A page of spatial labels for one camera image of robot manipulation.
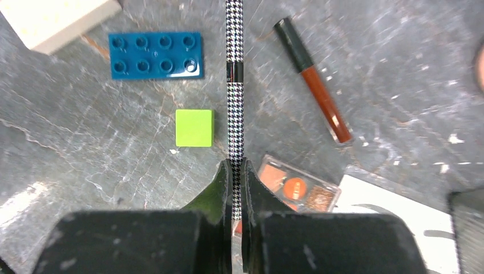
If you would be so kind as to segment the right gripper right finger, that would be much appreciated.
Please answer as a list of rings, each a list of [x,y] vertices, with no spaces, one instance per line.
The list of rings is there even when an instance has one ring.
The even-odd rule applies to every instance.
[[[379,213],[262,212],[243,225],[245,273],[426,273],[404,221]]]

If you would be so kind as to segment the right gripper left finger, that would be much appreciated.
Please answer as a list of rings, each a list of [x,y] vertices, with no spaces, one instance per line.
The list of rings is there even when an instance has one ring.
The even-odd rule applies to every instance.
[[[76,211],[50,232],[34,273],[231,273],[232,171],[180,209]]]

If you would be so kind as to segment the small clear eyeshadow palette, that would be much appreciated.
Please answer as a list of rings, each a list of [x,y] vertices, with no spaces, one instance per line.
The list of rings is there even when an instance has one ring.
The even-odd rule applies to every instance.
[[[271,155],[259,167],[248,158],[242,163],[242,225],[249,226],[262,212],[326,213],[333,210],[340,188]]]

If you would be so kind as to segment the blue block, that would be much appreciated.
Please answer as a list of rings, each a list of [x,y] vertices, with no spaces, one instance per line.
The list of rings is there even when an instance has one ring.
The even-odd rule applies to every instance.
[[[199,32],[137,32],[108,35],[115,80],[200,79],[204,77]]]

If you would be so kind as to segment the grey pencil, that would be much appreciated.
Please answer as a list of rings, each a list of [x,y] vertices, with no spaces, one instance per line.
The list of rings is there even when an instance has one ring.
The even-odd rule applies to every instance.
[[[243,1],[226,1],[227,126],[232,167],[232,218],[242,219],[241,163],[244,156]]]

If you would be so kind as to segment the cream wooden block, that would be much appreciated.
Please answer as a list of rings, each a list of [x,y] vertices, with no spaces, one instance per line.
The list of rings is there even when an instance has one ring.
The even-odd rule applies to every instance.
[[[51,55],[122,10],[119,1],[1,1],[1,13],[31,51]]]

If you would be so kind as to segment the peach powder puff brush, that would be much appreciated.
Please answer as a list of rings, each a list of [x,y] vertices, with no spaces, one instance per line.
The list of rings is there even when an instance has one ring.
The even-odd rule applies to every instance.
[[[477,87],[483,92],[483,41],[478,46],[473,59],[473,73]]]

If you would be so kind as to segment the brown eyeshadow palette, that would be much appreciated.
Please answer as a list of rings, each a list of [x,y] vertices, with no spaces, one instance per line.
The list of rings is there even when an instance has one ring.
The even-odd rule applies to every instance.
[[[483,188],[452,192],[449,207],[461,273],[483,274]]]

